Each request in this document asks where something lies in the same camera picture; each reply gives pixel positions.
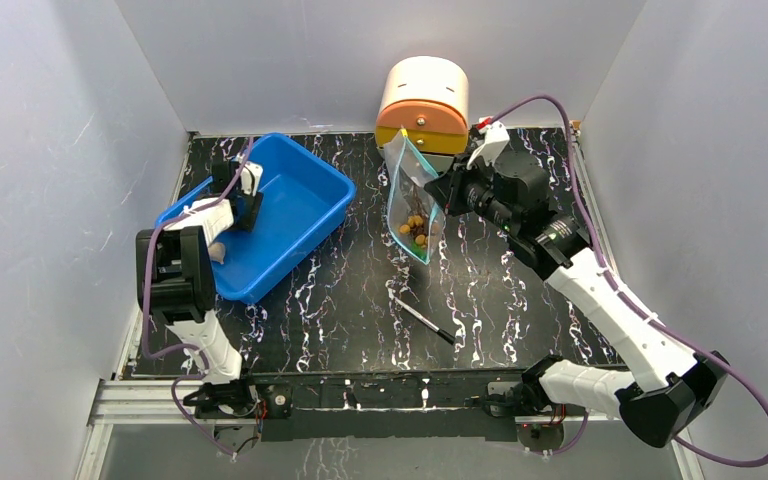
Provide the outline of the clear zip top bag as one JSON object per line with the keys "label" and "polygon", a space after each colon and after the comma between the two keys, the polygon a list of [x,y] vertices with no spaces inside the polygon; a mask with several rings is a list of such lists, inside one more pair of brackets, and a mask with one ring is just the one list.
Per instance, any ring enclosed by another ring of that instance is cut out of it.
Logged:
{"label": "clear zip top bag", "polygon": [[404,128],[382,147],[389,176],[386,223],[395,243],[428,265],[443,233],[441,207],[424,187],[439,173],[410,140]]}

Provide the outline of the brown longan bunch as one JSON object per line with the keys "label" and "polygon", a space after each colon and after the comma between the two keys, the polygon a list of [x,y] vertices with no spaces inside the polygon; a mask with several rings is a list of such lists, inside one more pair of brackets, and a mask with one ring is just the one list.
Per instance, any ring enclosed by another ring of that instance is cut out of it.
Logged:
{"label": "brown longan bunch", "polygon": [[442,233],[442,219],[438,205],[421,189],[413,188],[406,197],[407,209],[398,217],[399,238],[408,246],[426,245],[428,254]]}

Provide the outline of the blue plastic bin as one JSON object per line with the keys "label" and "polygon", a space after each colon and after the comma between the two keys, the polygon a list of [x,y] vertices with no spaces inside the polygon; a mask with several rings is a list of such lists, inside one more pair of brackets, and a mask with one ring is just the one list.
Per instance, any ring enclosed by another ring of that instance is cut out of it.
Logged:
{"label": "blue plastic bin", "polygon": [[248,161],[262,167],[260,211],[252,232],[218,236],[226,255],[212,268],[219,296],[256,304],[343,223],[356,187],[280,133],[255,140]]}

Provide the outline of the green chili pepper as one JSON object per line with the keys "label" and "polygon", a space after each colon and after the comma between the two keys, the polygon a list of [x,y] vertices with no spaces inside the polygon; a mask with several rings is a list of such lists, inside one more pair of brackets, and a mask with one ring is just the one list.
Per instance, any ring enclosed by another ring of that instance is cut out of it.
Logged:
{"label": "green chili pepper", "polygon": [[410,253],[419,261],[427,264],[429,261],[428,250],[426,245],[413,244],[409,248]]}

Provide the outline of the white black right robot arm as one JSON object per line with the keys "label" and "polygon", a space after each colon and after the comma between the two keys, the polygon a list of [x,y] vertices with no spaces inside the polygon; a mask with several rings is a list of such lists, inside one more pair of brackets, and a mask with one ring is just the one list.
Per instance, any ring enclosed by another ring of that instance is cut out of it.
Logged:
{"label": "white black right robot arm", "polygon": [[597,262],[583,227],[551,208],[549,176],[505,153],[493,167],[456,162],[424,190],[449,216],[474,213],[507,237],[514,257],[566,297],[625,362],[623,371],[548,355],[503,394],[491,414],[547,414],[573,404],[620,418],[640,440],[663,447],[713,402],[724,370],[655,329],[626,305]]}

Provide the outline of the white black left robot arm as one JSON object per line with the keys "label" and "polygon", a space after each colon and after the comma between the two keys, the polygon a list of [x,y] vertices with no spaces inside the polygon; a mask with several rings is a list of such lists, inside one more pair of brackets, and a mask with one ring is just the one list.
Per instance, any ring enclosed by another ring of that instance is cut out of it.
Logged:
{"label": "white black left robot arm", "polygon": [[137,234],[137,300],[143,320],[176,335],[198,369],[202,384],[184,397],[184,406],[245,417],[257,407],[259,391],[244,380],[242,356],[219,323],[213,267],[227,253],[221,234],[255,226],[263,168],[237,158],[215,162],[211,175],[206,189],[178,213]]}

